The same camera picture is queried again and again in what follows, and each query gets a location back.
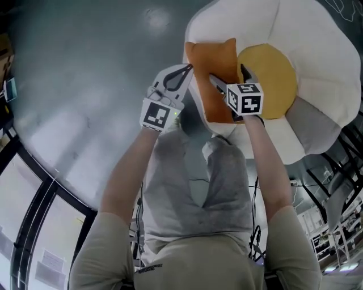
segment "gray floor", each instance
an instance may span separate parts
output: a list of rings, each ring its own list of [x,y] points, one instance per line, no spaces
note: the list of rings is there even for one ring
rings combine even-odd
[[[12,102],[16,130],[36,160],[85,203],[98,207],[110,171],[140,130],[147,87],[158,71],[182,61],[186,26],[209,2],[36,0],[19,1],[10,11],[19,93]],[[356,14],[346,22],[321,2],[361,52],[362,17]],[[191,97],[184,101],[182,124],[191,137],[186,165],[191,179],[206,178],[200,150],[210,134]],[[332,150],[339,158],[344,155],[339,146]],[[288,171],[300,184],[312,185],[322,200],[305,171],[312,168],[323,181],[326,166],[308,156]],[[253,160],[248,168],[253,185]],[[208,184],[191,181],[191,186],[202,200]],[[313,205],[302,187],[293,195],[298,211]]]
[[[317,0],[331,14],[337,26],[355,46],[363,60],[363,6],[360,0]]]

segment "person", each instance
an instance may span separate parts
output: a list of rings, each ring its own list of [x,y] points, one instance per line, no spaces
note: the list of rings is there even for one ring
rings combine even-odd
[[[111,174],[70,289],[319,289],[319,264],[292,207],[286,169],[260,119],[244,120],[268,222],[264,266],[248,257],[252,204],[241,150],[219,137],[208,142],[210,183],[200,207],[183,163],[186,135],[142,128]],[[129,224],[144,177],[145,267],[134,273]]]

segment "window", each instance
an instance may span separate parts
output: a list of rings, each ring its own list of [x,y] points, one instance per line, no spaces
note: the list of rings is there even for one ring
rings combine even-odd
[[[85,217],[56,195],[35,244],[29,290],[67,289],[75,246]]]
[[[41,180],[18,154],[0,175],[0,284],[10,289],[13,244]]]

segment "orange pillow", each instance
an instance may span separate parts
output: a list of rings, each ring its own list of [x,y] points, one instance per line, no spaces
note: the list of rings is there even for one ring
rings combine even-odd
[[[231,109],[222,94],[209,81],[213,74],[226,83],[239,83],[237,74],[236,39],[225,43],[185,43],[185,52],[194,67],[205,117],[208,122],[234,123]]]

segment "marker cube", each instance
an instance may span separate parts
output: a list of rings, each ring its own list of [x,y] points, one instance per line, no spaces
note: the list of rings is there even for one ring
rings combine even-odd
[[[263,90],[259,83],[228,84],[227,105],[239,116],[259,115],[263,107]]]
[[[140,125],[158,132],[165,131],[181,111],[182,109],[173,108],[160,101],[145,98],[142,103]]]

